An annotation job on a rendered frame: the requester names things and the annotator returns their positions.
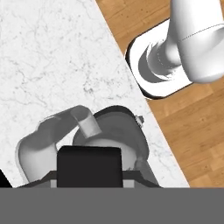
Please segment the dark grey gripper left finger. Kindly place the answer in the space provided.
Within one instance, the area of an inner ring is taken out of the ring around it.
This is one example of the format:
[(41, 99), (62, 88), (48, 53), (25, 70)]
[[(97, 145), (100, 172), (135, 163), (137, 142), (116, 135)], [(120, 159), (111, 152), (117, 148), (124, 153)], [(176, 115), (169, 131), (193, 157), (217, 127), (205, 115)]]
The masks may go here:
[(89, 148), (63, 146), (57, 156), (57, 170), (24, 187), (89, 187)]

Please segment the dark grey round blender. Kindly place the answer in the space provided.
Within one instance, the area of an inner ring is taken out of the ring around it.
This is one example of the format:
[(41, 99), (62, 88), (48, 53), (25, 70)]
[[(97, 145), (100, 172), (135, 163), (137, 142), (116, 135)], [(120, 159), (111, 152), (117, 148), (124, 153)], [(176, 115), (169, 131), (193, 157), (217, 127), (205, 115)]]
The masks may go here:
[(148, 163), (150, 150), (146, 137), (137, 122), (137, 119), (143, 121), (142, 117), (123, 106), (111, 106), (94, 115), (77, 112), (78, 116), (83, 120), (73, 145), (119, 147), (124, 171), (140, 171), (146, 181), (158, 183)]

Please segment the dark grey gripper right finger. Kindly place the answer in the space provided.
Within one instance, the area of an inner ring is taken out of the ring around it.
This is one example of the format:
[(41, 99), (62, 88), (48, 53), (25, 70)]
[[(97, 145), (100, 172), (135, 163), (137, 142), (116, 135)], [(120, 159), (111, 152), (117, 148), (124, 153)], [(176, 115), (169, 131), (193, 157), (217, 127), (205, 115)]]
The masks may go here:
[(90, 147), (89, 187), (159, 187), (152, 174), (145, 178), (139, 169), (124, 171), (120, 148)]

